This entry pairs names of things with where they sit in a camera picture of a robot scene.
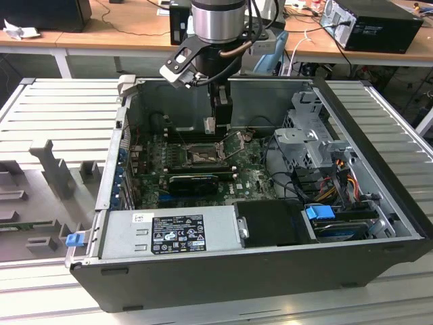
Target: warning label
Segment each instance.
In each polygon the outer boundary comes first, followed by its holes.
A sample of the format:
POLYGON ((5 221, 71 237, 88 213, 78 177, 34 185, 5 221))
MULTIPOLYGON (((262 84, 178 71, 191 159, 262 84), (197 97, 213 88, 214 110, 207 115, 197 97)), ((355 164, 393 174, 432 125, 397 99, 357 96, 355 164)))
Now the warning label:
POLYGON ((155 217, 152 219, 152 247, 155 255, 206 250, 203 215, 155 217))

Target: yellow wire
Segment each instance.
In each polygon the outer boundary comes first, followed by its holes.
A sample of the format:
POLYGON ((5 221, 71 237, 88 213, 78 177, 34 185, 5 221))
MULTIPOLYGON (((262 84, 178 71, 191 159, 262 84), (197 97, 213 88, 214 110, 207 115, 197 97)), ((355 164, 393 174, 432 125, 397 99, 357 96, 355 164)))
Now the yellow wire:
POLYGON ((327 198, 328 196, 332 195, 335 191, 336 191, 336 188, 334 186, 332 189, 328 190, 326 193, 324 193, 322 196, 320 196, 318 199, 316 199, 316 201, 320 201, 320 200, 327 198))

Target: black computer case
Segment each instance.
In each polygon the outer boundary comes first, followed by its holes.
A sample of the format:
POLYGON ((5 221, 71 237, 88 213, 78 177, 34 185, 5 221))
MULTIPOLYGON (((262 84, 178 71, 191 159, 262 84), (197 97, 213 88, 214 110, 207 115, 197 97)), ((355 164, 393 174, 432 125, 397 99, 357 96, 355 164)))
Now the black computer case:
POLYGON ((423 24, 420 17, 387 0, 327 0, 322 26, 346 51, 406 53, 423 24))
POLYGON ((20 27, 79 33, 91 14, 89 0, 2 0, 0 26, 7 20, 20 27))

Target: blue latch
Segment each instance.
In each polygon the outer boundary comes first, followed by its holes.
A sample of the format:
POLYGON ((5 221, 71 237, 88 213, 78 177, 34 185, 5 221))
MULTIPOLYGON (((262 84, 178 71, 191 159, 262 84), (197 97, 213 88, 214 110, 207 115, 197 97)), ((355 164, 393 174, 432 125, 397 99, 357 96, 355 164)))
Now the blue latch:
POLYGON ((330 205, 312 205, 305 212, 310 220, 334 219, 336 217, 330 205))
POLYGON ((66 237, 67 247, 84 246, 84 234, 71 234, 66 237))

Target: wooden desk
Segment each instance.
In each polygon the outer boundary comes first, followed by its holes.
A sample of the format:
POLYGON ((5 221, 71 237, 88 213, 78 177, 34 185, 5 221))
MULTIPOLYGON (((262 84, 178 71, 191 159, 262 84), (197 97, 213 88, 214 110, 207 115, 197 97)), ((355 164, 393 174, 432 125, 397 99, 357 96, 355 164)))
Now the wooden desk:
MULTIPOLYGON (((406 6, 412 2, 400 1, 406 6)), ((157 16, 157 7, 146 0, 125 0, 122 4, 108 0, 90 0, 92 18, 82 33, 42 32, 38 39, 15 41, 0 33, 0 52, 53 55, 60 73, 71 78, 68 56, 112 56, 117 71, 122 70, 119 57, 166 57, 176 47, 170 45, 170 26, 166 16, 157 16), (137 34, 157 34, 159 36, 129 35, 118 30, 137 34)), ((290 17, 286 30, 305 30, 319 27, 311 18, 290 17)), ((312 42, 303 42, 297 50, 299 62, 346 63, 333 39, 324 31, 310 32, 312 42)), ((302 33, 290 33, 286 49, 293 51, 302 33)), ((433 66, 433 28, 421 28, 406 54, 383 54, 369 52, 345 52, 352 64, 388 66, 433 66)))
POLYGON ((64 32, 56 41, 57 47, 85 49, 148 49, 152 51, 173 51, 170 44, 170 23, 168 17, 157 16, 157 7, 146 0, 126 0, 121 4, 108 3, 108 0, 90 0, 91 21, 82 33, 64 32), (104 16, 118 30, 128 33, 149 34, 129 35, 119 32, 102 21, 104 16))
POLYGON ((12 39, 8 34, 0 32, 0 47, 2 46, 18 46, 18 47, 55 47, 55 42, 58 40, 62 32, 47 32, 39 31, 41 37, 34 39, 22 39, 18 41, 12 39))

